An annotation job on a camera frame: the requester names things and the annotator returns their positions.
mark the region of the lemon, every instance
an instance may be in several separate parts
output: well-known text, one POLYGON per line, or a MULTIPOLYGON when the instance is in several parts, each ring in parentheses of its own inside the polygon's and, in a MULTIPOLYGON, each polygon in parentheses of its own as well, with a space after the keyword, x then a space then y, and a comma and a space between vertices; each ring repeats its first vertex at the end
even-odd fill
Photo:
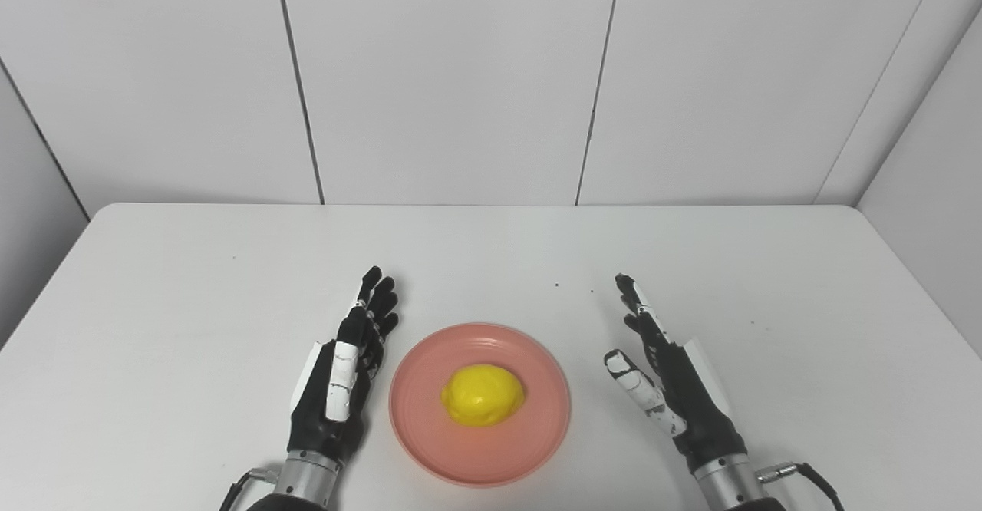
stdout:
POLYGON ((511 371, 477 364, 456 370, 440 392, 440 400, 457 423, 490 427, 519 410, 526 393, 511 371))

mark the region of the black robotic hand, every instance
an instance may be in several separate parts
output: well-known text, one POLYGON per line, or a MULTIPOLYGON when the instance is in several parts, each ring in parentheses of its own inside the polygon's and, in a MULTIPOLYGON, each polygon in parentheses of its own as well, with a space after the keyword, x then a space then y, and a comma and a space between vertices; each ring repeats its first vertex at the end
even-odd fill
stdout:
POLYGON ((659 325, 634 280, 621 274, 616 281, 621 300, 631 311, 624 323, 641 336, 645 357, 662 388, 621 350, 604 356, 611 376, 673 437, 711 511, 783 511, 758 482, 746 444, 730 420, 729 405, 697 341, 678 346, 659 325))
POLYGON ((323 511, 338 473, 365 434, 364 409, 375 372, 382 364, 385 339, 396 328, 399 299, 392 277, 372 267, 337 337, 315 344, 292 398, 287 460, 278 476, 253 469, 233 484, 222 503, 228 511, 249 479, 276 483, 273 493, 249 511, 323 511))
POLYGON ((372 267, 337 339, 317 345, 298 383, 287 451, 314 451, 344 466, 364 437, 361 410, 385 354, 386 336, 399 323, 392 277, 372 267))

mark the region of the robot finger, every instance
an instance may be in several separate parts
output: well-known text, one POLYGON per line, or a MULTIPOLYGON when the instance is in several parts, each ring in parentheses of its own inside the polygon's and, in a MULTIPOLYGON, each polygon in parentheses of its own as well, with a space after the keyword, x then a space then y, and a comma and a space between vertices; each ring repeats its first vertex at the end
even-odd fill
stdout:
POLYGON ((648 375, 638 370, 623 351, 608 351, 604 356, 604 365, 607 365, 607 371, 614 381, 628 392, 628 396, 644 410, 646 416, 655 421, 666 434, 677 437, 688 428, 685 419, 667 405, 662 389, 655 386, 648 375))
POLYGON ((389 336, 389 333, 396 328, 396 325, 399 325, 399 313, 389 313, 389 315, 386 315, 385 318, 382 319, 382 322, 380 322, 378 325, 379 334, 382 336, 382 340, 385 340, 385 338, 389 336))
POLYGON ((354 305, 358 305, 358 302, 360 302, 361 307, 365 307, 369 298, 371 298, 373 288, 379 284, 379 279, 381 278, 382 268, 377 265, 371 266, 368 273, 365 273, 364 276, 361 277, 361 288, 358 289, 358 297, 355 298, 354 305))

